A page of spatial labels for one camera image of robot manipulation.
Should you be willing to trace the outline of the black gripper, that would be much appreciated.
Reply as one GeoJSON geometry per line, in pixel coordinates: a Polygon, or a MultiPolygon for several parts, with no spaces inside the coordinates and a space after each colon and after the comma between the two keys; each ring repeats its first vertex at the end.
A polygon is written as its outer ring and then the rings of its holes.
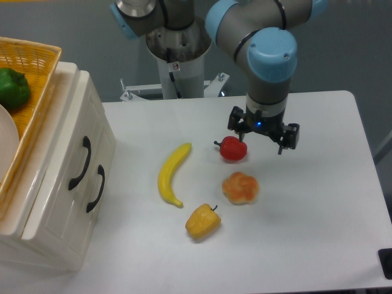
{"type": "Polygon", "coordinates": [[[252,113],[248,108],[243,111],[234,106],[229,115],[227,129],[238,135],[238,140],[243,141],[245,134],[254,132],[267,137],[279,145],[278,155],[285,149],[296,149],[300,137],[300,125],[283,123],[285,109],[279,113],[268,115],[263,110],[252,113]]]}

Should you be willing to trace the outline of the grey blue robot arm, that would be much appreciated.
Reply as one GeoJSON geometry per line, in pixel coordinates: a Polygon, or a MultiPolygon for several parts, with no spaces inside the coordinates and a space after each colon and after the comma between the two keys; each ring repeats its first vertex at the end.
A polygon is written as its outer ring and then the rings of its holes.
{"type": "Polygon", "coordinates": [[[155,57],[165,99],[204,95],[204,57],[218,46],[246,74],[246,107],[234,107],[228,128],[254,132],[280,150],[295,149],[300,127],[284,124],[298,46],[290,33],[320,15],[326,1],[217,1],[205,18],[194,1],[114,1],[110,10],[129,39],[144,37],[155,57]]]}

